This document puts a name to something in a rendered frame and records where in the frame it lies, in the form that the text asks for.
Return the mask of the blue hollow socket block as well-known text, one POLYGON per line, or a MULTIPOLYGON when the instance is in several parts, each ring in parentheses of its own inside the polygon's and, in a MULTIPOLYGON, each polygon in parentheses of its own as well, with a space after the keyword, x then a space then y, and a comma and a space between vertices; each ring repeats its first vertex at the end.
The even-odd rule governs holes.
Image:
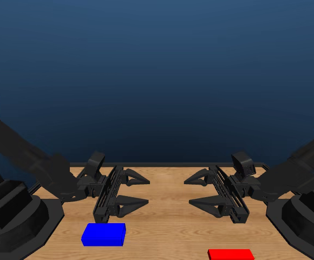
POLYGON ((89 223, 81 242, 83 246, 123 246, 125 235, 125 223, 89 223))

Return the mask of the thin red peg bar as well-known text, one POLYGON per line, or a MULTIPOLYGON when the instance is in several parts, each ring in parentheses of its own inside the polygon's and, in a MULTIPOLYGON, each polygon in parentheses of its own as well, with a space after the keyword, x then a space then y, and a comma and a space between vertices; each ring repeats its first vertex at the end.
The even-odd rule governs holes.
POLYGON ((208 249, 209 260, 254 260, 250 249, 208 249))

